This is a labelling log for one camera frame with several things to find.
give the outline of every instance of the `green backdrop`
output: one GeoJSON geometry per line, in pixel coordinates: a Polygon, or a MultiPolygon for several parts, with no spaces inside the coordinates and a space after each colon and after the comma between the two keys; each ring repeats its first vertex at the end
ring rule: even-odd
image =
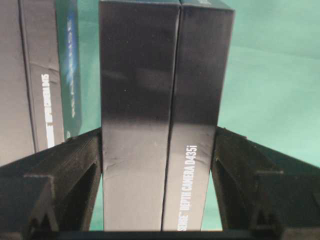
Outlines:
{"type": "MultiPolygon", "coordinates": [[[[225,0],[236,10],[219,126],[320,166],[319,0],[225,0]]],[[[81,132],[100,127],[98,1],[79,0],[81,132]]],[[[102,184],[91,222],[103,229],[102,184]]],[[[203,230],[221,229],[209,181],[203,230]]]]}

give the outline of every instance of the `green surface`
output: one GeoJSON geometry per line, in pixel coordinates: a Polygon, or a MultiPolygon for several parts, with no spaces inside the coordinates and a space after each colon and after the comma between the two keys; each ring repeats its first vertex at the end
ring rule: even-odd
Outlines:
{"type": "MultiPolygon", "coordinates": [[[[320,166],[318,0],[225,0],[236,10],[219,126],[320,166]]],[[[82,128],[101,125],[98,1],[79,0],[82,128]]],[[[92,230],[103,229],[102,188],[92,230]]],[[[203,229],[221,229],[212,181],[203,229]]]]}
{"type": "Polygon", "coordinates": [[[78,8],[74,0],[56,0],[55,3],[64,137],[70,138],[79,134],[82,120],[77,46],[78,8]]]}

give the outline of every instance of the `green background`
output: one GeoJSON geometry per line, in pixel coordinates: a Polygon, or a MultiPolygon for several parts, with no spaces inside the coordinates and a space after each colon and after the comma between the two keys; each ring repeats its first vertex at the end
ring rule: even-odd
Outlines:
{"type": "MultiPolygon", "coordinates": [[[[319,0],[225,0],[236,17],[219,126],[320,166],[319,0]]],[[[81,133],[100,127],[98,1],[79,0],[81,133]]],[[[91,230],[103,229],[100,184],[91,230]]],[[[203,230],[221,229],[209,181],[203,230]]]]}

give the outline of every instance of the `box spine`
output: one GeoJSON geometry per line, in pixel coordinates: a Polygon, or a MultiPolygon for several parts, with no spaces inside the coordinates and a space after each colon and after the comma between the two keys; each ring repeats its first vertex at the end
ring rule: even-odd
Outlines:
{"type": "Polygon", "coordinates": [[[64,141],[55,0],[19,0],[35,150],[64,141]]]}
{"type": "Polygon", "coordinates": [[[101,1],[105,231],[160,231],[180,4],[101,1]]]}
{"type": "Polygon", "coordinates": [[[61,96],[65,138],[82,126],[77,0],[56,0],[61,96]]]}
{"type": "Polygon", "coordinates": [[[164,231],[201,230],[232,23],[232,10],[182,1],[164,231]]]}

